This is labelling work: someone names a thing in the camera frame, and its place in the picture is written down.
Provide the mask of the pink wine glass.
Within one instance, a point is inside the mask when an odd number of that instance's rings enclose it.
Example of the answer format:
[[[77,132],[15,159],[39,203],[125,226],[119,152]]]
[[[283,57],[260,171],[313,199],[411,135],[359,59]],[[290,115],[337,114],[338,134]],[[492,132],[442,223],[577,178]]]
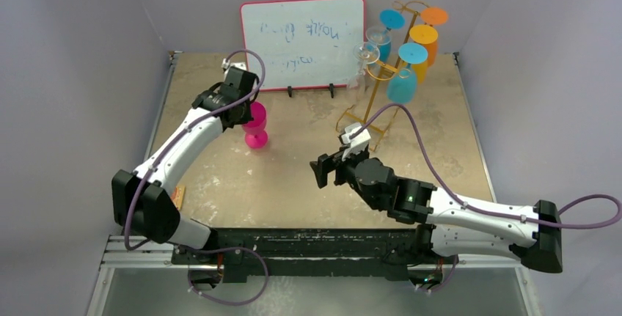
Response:
[[[246,145],[254,150],[261,149],[268,144],[266,132],[267,111],[265,106],[255,101],[250,105],[252,120],[243,125]]]

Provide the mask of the light blue wine glass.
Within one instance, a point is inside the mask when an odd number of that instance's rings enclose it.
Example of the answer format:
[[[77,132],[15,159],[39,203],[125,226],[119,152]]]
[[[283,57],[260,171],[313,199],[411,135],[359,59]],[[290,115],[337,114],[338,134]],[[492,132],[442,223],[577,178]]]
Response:
[[[409,103],[428,71],[428,51],[419,43],[406,43],[398,49],[401,60],[395,76],[387,86],[387,97],[392,103]]]

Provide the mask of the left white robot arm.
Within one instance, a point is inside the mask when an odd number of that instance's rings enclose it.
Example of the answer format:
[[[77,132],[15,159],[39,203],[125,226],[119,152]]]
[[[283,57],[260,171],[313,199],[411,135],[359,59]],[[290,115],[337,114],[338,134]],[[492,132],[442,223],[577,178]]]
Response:
[[[188,246],[199,263],[213,262],[218,243],[210,227],[185,218],[172,202],[181,177],[198,155],[228,128],[252,120],[250,106],[265,76],[235,65],[224,80],[198,94],[175,132],[144,163],[111,180],[113,215],[126,235],[136,232],[156,243]]]

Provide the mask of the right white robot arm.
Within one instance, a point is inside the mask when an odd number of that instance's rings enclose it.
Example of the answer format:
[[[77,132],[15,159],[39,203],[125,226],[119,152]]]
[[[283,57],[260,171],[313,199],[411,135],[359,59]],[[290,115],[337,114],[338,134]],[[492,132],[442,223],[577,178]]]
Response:
[[[400,177],[367,152],[323,154],[310,161],[310,168],[319,188],[334,173],[335,185],[348,185],[370,209],[417,225],[421,237],[411,251],[420,262],[487,254],[517,260],[534,271],[563,271],[560,213],[553,202],[504,205],[451,194],[433,183]]]

